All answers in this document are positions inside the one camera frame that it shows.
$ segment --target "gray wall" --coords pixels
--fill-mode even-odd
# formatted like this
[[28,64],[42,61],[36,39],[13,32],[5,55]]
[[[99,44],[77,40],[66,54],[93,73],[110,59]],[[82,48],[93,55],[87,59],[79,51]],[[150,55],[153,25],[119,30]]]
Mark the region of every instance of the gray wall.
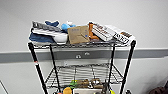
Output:
[[[168,77],[167,3],[167,0],[1,0],[0,80],[9,93],[42,94],[27,47],[31,22],[58,20],[60,27],[67,20],[76,25],[93,21],[114,25],[136,37],[125,90],[147,94],[150,89],[163,86]],[[116,57],[115,64],[122,72],[125,58]],[[52,65],[48,61],[41,61],[40,65],[46,77]]]

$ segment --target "cardboard box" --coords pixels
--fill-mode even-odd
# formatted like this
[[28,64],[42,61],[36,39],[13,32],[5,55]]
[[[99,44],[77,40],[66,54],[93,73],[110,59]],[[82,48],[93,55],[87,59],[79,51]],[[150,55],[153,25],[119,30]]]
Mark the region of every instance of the cardboard box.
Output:
[[104,41],[109,41],[113,38],[113,35],[107,32],[104,26],[100,26],[98,24],[93,25],[92,32]]
[[119,29],[112,25],[105,25],[105,27],[107,28],[108,33],[113,34],[113,37],[122,43],[129,45],[133,40],[135,40],[135,37],[126,32],[125,30]]
[[70,44],[89,42],[88,26],[77,26],[68,28]]

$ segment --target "white box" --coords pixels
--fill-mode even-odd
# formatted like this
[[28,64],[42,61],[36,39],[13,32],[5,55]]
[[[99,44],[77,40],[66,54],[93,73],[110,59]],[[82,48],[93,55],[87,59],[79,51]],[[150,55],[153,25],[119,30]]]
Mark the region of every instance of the white box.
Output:
[[93,25],[92,32],[104,41],[109,41],[113,38],[110,33],[104,30],[103,26],[97,24]]
[[122,43],[130,44],[133,40],[135,40],[135,37],[129,33],[127,33],[125,30],[121,30],[115,26],[112,25],[105,25],[106,31],[110,34],[113,34],[113,37],[119,40]]
[[73,89],[73,94],[94,94],[96,92],[101,92],[102,89],[84,89],[84,88],[75,88]]

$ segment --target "blue towel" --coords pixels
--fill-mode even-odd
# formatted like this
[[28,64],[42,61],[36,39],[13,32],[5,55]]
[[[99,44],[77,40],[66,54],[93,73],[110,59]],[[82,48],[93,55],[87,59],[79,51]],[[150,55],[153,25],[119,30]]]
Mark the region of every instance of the blue towel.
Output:
[[50,43],[55,43],[55,41],[53,40],[53,38],[51,36],[47,36],[47,35],[41,35],[41,34],[35,34],[32,33],[30,34],[29,39],[31,41],[36,41],[36,42],[50,42]]

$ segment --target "box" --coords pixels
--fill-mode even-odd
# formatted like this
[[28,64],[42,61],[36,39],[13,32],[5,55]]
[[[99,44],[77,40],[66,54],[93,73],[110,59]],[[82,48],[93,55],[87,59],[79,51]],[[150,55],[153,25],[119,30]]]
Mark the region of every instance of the box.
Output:
[[127,33],[125,30],[119,29],[112,25],[105,25],[105,27],[107,28],[108,33],[113,34],[114,38],[116,38],[117,40],[119,40],[124,44],[129,45],[133,40],[135,40],[135,37]]
[[70,44],[89,42],[88,26],[77,26],[68,28]]
[[102,89],[75,88],[73,89],[73,94],[94,94],[101,91]]
[[98,24],[93,25],[92,32],[104,41],[109,41],[113,38],[113,35],[108,33],[105,30],[104,26],[101,26],[101,25],[98,25]]

